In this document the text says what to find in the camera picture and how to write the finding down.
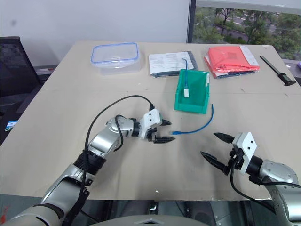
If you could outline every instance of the green plastic bin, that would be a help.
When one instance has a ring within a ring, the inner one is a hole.
[[[174,109],[206,114],[209,99],[209,72],[187,70],[189,97],[184,97],[185,69],[181,69]]]

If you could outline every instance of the clear plastic container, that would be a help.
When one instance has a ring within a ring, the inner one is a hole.
[[[101,74],[137,72],[141,69],[139,47],[134,42],[95,46],[91,64],[98,67]]]

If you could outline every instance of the blue cable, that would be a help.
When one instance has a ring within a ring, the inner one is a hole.
[[[213,104],[211,104],[211,118],[210,120],[205,124],[205,126],[197,129],[197,130],[194,130],[194,131],[189,131],[189,132],[181,132],[181,131],[173,131],[172,132],[172,135],[179,135],[179,134],[189,134],[189,133],[196,133],[196,132],[199,132],[201,131],[202,129],[205,129],[212,121],[213,119],[213,115],[214,115],[214,108],[213,108]]]

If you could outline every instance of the road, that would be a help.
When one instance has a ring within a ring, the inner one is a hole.
[[[222,28],[219,27],[219,26],[216,26],[216,29],[219,33],[222,32]],[[227,29],[224,29],[224,32],[223,32],[224,35],[231,35],[232,38],[236,38],[238,39],[239,37],[242,38],[242,40],[244,40],[245,42],[248,41],[248,37],[246,34],[242,33],[242,32],[238,32],[238,31],[234,31],[234,30],[227,30]]]
[[[233,22],[234,22],[236,25],[239,25],[239,26],[244,27],[243,22],[246,20],[246,19],[245,19],[246,16],[247,16],[247,14],[244,14],[243,17],[234,16],[234,17],[233,17]],[[225,17],[224,17],[223,15],[220,14],[220,15],[219,15],[219,18],[220,18],[220,19],[224,19]],[[269,27],[269,32],[270,32],[270,33],[273,33],[275,30],[276,30],[276,27],[275,27],[275,25],[272,24],[272,25]]]

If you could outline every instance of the cable connector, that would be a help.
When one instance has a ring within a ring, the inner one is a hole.
[[[179,135],[179,134],[182,134],[182,132],[180,132],[180,131],[172,131],[171,134],[172,135]]]
[[[150,104],[150,111],[151,111],[152,109],[155,109],[155,105]]]
[[[261,185],[261,180],[258,179],[256,175],[251,174],[249,176],[249,181],[253,182],[254,184]]]

